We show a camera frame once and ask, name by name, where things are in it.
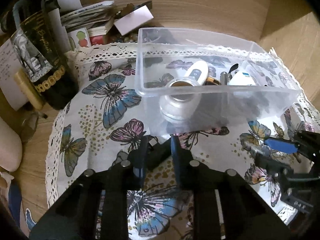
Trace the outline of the small clear light bulb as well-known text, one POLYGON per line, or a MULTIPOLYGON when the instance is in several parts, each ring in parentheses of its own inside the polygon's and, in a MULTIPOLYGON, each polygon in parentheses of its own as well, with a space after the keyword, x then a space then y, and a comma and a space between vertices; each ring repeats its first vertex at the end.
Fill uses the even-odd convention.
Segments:
POLYGON ((255 145, 245 140, 241 141, 241 145, 253 158, 255 158, 257 154, 264 155, 263 149, 260 145, 255 145))

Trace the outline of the small black clip object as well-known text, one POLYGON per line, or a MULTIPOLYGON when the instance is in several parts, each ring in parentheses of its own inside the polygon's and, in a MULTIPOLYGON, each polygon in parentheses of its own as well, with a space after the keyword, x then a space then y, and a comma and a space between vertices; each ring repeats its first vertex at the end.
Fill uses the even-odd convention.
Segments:
POLYGON ((153 171, 171 156, 171 139, 169 138, 162 144, 156 137, 148 136, 148 139, 146 168, 153 171))

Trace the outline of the silver metal cylinder flashlight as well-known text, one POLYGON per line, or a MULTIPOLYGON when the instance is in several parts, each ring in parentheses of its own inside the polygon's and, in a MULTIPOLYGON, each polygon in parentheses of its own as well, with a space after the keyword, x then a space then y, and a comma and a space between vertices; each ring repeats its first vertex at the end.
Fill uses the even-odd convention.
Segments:
POLYGON ((220 74, 220 85, 228 85, 229 75, 227 72, 222 72, 220 74))

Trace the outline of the white small bottle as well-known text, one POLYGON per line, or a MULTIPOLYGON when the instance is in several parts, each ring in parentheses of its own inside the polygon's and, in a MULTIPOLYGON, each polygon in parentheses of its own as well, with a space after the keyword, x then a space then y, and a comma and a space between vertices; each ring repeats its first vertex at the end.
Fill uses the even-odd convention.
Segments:
POLYGON ((233 77, 230 79, 230 86, 256 86, 256 82, 250 74, 243 71, 238 71, 233 77))

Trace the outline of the butterfly print lace cloth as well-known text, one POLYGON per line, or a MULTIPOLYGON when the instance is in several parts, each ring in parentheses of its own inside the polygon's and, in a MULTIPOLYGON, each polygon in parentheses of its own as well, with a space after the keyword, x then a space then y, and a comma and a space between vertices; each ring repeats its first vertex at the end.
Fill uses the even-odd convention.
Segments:
MULTIPOLYGON (((55 201, 85 169, 103 171, 127 158, 143 136, 158 146, 170 135, 154 136, 144 109, 145 99, 134 90, 136 46, 93 48, 88 54, 68 57, 78 74, 80 92, 59 111, 49 138, 46 160, 48 205, 55 201), (128 92, 134 104, 108 124, 104 115, 117 92, 128 92)), ((236 167, 285 223, 295 209, 280 200, 280 187, 265 170, 257 168, 245 149, 249 142, 262 146, 267 135, 293 139, 298 130, 318 132, 319 111, 301 94, 280 116, 252 124, 223 122, 213 128, 181 133, 181 146, 200 162, 218 170, 236 167)), ((143 189, 128 193, 130 239, 192 239, 193 198, 186 203, 174 194, 173 162, 168 159, 148 172, 143 189)))

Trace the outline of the beige cylindrical object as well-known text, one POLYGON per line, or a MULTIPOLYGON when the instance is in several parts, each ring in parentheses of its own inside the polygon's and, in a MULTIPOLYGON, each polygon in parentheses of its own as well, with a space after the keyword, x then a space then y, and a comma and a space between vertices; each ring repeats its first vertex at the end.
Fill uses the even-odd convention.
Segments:
POLYGON ((0 124, 1 167, 16 171, 22 161, 23 147, 18 134, 3 120, 0 124))

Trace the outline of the clear plastic storage box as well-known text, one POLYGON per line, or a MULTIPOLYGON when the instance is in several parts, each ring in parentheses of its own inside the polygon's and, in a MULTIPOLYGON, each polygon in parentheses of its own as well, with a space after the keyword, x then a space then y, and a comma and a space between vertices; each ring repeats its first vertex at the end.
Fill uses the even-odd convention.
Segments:
POLYGON ((180 28, 139 30, 135 85, 152 135, 280 116, 301 91, 257 43, 180 28))

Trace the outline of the white round jar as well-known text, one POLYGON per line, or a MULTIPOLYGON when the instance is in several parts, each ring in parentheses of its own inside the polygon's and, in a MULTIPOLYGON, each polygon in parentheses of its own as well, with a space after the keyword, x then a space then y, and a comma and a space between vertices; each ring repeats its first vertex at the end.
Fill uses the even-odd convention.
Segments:
MULTIPOLYGON (((192 77, 171 80, 165 87, 195 87, 200 84, 192 77)), ((172 123, 182 123, 191 118, 200 103, 201 95, 175 94, 160 97, 159 107, 164 119, 172 123)))

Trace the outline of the white thermometer device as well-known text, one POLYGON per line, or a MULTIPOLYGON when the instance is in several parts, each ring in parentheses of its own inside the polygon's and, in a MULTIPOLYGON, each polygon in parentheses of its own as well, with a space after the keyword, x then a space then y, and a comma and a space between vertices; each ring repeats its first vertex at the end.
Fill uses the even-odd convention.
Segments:
POLYGON ((194 79, 199 85, 203 85, 209 76, 209 67, 203 60, 196 61, 185 72, 183 77, 194 79))

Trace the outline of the yellow lip balm tube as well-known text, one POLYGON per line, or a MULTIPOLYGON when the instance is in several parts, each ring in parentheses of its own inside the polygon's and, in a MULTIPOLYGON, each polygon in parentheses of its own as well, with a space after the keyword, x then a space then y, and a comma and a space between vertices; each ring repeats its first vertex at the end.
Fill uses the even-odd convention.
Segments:
POLYGON ((23 69, 19 69, 14 74, 14 80, 20 88, 21 92, 27 97, 32 106, 40 111, 44 107, 44 101, 37 92, 29 77, 25 74, 23 69))

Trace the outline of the white notepaper sheet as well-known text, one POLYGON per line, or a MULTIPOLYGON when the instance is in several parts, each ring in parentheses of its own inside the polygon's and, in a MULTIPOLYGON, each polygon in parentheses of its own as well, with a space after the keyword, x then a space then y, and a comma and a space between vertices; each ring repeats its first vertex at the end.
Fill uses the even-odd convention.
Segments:
POLYGON ((14 80, 14 75, 22 66, 16 56, 14 48, 10 40, 4 42, 1 46, 1 90, 9 103, 14 109, 20 109, 25 103, 28 102, 27 97, 21 92, 19 86, 14 80))

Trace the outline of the dark wine bottle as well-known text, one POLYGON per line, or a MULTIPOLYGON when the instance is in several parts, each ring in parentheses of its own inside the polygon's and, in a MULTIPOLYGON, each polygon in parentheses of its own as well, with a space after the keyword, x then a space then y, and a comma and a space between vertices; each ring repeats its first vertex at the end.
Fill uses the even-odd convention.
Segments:
POLYGON ((41 0, 16 0, 1 16, 1 31, 10 35, 27 77, 53 109, 64 109, 78 84, 50 32, 41 0))

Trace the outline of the stack of books and papers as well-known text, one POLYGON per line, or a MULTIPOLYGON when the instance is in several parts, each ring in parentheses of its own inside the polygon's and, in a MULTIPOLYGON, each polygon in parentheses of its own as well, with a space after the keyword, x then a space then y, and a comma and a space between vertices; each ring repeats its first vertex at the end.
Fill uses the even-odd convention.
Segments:
POLYGON ((83 5, 80 0, 42 0, 54 41, 63 51, 138 40, 153 19, 152 1, 117 9, 114 1, 83 5))

